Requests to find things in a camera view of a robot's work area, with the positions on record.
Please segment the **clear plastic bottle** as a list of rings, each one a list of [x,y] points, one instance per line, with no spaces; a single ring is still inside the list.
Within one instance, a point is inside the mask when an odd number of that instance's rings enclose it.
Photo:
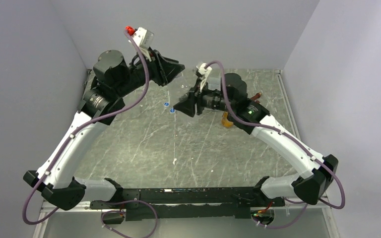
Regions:
[[[192,72],[183,71],[171,83],[169,91],[171,93],[172,102],[175,104],[185,95],[195,84],[195,76]]]

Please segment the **orange juice bottle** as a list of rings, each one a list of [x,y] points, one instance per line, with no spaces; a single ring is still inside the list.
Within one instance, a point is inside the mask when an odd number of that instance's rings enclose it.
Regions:
[[[221,124],[225,128],[231,128],[234,125],[233,122],[228,120],[228,114],[229,114],[228,112],[224,112],[221,118]]]

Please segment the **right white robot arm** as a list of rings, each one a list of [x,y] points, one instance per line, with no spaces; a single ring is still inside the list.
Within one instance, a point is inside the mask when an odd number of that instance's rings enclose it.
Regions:
[[[274,198],[297,197],[316,205],[332,182],[336,182],[342,195],[338,208],[344,207],[345,192],[336,176],[338,159],[316,152],[293,136],[268,109],[248,97],[247,84],[238,74],[226,73],[218,88],[203,85],[197,79],[173,108],[189,117],[200,115],[204,109],[227,112],[227,119],[234,126],[265,142],[290,163],[296,174],[265,176],[254,186],[256,204],[265,206]]]

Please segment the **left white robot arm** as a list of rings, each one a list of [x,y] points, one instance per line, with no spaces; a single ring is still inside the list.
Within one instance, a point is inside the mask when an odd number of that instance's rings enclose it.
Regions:
[[[184,69],[177,60],[153,49],[145,62],[134,56],[127,63],[117,50],[101,53],[93,66],[91,88],[84,93],[63,140],[39,169],[25,173],[24,181],[63,210],[83,201],[102,201],[110,208],[119,207],[124,198],[120,184],[110,178],[80,179],[74,173],[95,139],[113,122],[114,113],[125,107],[126,95],[144,86],[146,79],[166,86]]]

